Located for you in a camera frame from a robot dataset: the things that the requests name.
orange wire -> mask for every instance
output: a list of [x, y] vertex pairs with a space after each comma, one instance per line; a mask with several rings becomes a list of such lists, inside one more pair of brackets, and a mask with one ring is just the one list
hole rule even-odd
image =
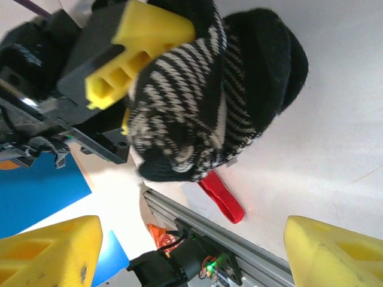
[[217, 258], [214, 257], [214, 256], [212, 256], [212, 255], [207, 256], [207, 257], [205, 258], [205, 260], [203, 261], [202, 266], [201, 266], [201, 271], [200, 271], [199, 274], [198, 274], [198, 277], [199, 277], [200, 279], [203, 279], [201, 273], [203, 274], [203, 271], [204, 271], [204, 270], [206, 271], [205, 265], [206, 265], [206, 262], [207, 262], [209, 259], [211, 259], [211, 261], [216, 261], [216, 260], [217, 260]]

black and white knit hat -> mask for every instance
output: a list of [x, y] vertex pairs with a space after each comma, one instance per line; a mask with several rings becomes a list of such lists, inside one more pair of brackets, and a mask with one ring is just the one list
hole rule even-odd
[[152, 181], [200, 181], [259, 137], [302, 88], [308, 63], [272, 11], [221, 19], [212, 0], [149, 0], [196, 40], [161, 55], [128, 92], [129, 140]]

yellow 3d-printed part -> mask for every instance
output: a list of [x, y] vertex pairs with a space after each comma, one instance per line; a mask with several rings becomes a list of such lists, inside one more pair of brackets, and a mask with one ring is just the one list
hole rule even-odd
[[0, 240], [0, 287], [90, 287], [101, 250], [97, 216]]
[[291, 216], [284, 242], [297, 287], [383, 286], [383, 240]]
[[195, 38], [193, 23], [139, 0], [126, 5], [113, 44], [125, 51], [86, 78], [89, 109], [107, 109], [122, 99], [137, 74], [153, 59]]
[[121, 129], [122, 129], [121, 134], [124, 136], [127, 136], [127, 121], [129, 119], [129, 115], [130, 115], [130, 111], [126, 109], [124, 114], [124, 119], [122, 120], [122, 124], [121, 124]]

red handle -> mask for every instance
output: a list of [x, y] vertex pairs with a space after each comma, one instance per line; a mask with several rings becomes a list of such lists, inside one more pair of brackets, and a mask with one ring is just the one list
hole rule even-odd
[[209, 175], [198, 184], [232, 223], [236, 224], [245, 217], [244, 209], [215, 171], [209, 172]]

blue surface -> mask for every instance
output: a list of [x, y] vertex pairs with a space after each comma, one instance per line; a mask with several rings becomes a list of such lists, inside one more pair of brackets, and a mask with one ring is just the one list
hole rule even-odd
[[128, 267], [129, 260], [113, 231], [104, 235], [106, 244], [101, 250], [92, 287], [96, 287]]
[[30, 169], [0, 170], [0, 238], [15, 235], [91, 193], [74, 159], [56, 170], [43, 154]]

